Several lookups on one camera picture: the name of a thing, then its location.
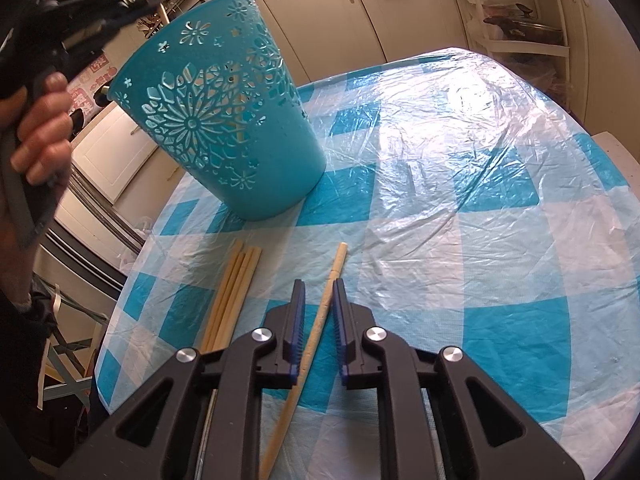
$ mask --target plastic table cover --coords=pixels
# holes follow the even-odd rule
[[[457,345],[588,479],[638,415],[640,203],[558,105],[460,49],[300,88],[326,173],[296,207],[244,222],[189,175],[156,222],[97,363],[115,410],[199,341],[236,238],[263,248],[236,336],[306,283],[305,329],[338,243],[351,301],[417,348]],[[333,319],[273,479],[377,479],[373,390],[337,376]],[[263,446],[286,391],[269,391]]]

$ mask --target clear plastic sheet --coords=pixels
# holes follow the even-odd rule
[[[638,415],[640,203],[561,107],[448,49],[300,89],[328,161],[276,218],[244,222],[185,176],[98,360],[113,411],[198,341],[236,237],[262,257],[236,329],[305,280],[308,332],[335,249],[351,301],[417,348],[460,346],[593,479]],[[378,479],[374,391],[337,378],[328,319],[272,479]],[[263,444],[286,392],[267,392]]]

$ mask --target metal rivet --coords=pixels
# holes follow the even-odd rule
[[[196,355],[193,348],[181,348],[175,353],[175,358],[181,363],[190,363],[196,358]]]
[[[268,341],[273,336],[273,332],[268,328],[256,328],[253,332],[251,332],[251,337],[254,338],[254,341],[258,343],[264,343]]]
[[[372,326],[367,330],[366,335],[372,341],[382,341],[386,337],[386,330],[379,326]]]
[[[462,353],[462,350],[460,348],[458,348],[457,346],[447,346],[442,351],[442,356],[447,361],[450,361],[452,363],[457,363],[458,361],[460,361],[460,359],[462,359],[463,355],[464,354]]]

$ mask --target black sleeve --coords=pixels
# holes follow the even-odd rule
[[[0,477],[41,478],[27,460],[30,412],[38,403],[38,375],[56,324],[48,294],[34,290],[33,307],[20,314],[0,292]]]

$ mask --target finger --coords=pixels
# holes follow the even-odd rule
[[[60,72],[54,72],[53,74],[47,76],[47,78],[44,80],[42,90],[44,94],[50,94],[52,92],[64,92],[67,85],[68,82],[66,81],[66,77],[64,76],[64,74]]]
[[[0,128],[8,128],[17,121],[27,100],[27,89],[23,86],[8,99],[0,100]]]
[[[36,128],[33,133],[15,150],[11,165],[18,173],[24,173],[40,157],[40,153],[50,144],[67,140],[71,134],[72,121],[66,113],[58,114],[47,123]]]
[[[50,144],[42,150],[38,160],[29,168],[27,182],[32,186],[39,186],[58,172],[67,174],[71,166],[71,153],[71,143],[66,139]]]
[[[41,125],[71,108],[71,96],[67,92],[55,92],[38,99],[18,126],[18,139],[24,142]]]

